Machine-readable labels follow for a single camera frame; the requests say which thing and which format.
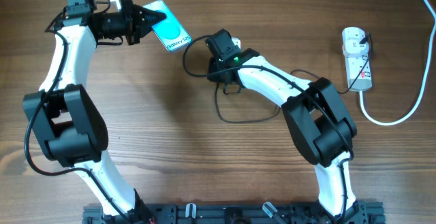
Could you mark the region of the blue screen smartphone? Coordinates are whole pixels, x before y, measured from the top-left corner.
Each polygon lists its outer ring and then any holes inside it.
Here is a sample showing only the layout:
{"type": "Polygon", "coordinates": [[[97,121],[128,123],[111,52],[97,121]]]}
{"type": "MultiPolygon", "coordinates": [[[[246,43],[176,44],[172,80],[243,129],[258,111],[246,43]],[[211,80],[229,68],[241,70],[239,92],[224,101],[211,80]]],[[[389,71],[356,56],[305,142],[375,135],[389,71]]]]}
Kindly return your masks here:
{"type": "Polygon", "coordinates": [[[153,25],[152,29],[168,52],[174,52],[191,43],[191,36],[163,0],[154,1],[143,7],[166,15],[166,19],[153,25]]]}

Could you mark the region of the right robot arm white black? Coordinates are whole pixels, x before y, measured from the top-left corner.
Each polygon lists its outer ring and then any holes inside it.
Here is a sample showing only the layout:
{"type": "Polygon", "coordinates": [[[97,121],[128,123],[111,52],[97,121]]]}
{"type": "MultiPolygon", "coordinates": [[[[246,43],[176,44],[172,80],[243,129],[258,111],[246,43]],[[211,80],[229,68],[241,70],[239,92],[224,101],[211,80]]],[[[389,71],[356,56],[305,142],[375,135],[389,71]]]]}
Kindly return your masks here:
{"type": "Polygon", "coordinates": [[[357,129],[333,83],[296,78],[259,52],[241,50],[225,29],[207,37],[206,45],[213,55],[209,80],[255,91],[281,108],[295,147],[315,168],[320,205],[336,220],[346,219],[356,201],[348,166],[357,129]]]}

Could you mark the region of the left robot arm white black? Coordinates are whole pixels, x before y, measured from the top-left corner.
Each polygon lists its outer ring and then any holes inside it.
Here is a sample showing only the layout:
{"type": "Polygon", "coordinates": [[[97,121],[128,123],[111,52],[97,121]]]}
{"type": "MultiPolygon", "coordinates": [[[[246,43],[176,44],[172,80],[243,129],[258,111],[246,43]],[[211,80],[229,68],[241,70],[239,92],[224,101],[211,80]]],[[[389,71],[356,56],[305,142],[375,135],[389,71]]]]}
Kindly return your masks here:
{"type": "Polygon", "coordinates": [[[147,222],[152,214],[137,191],[121,176],[108,153],[108,130],[86,90],[89,63],[98,46],[137,44],[166,18],[132,0],[67,0],[46,31],[56,47],[45,81],[23,99],[28,119],[25,157],[35,136],[43,155],[61,165],[61,173],[75,173],[92,190],[109,223],[147,222]]]}

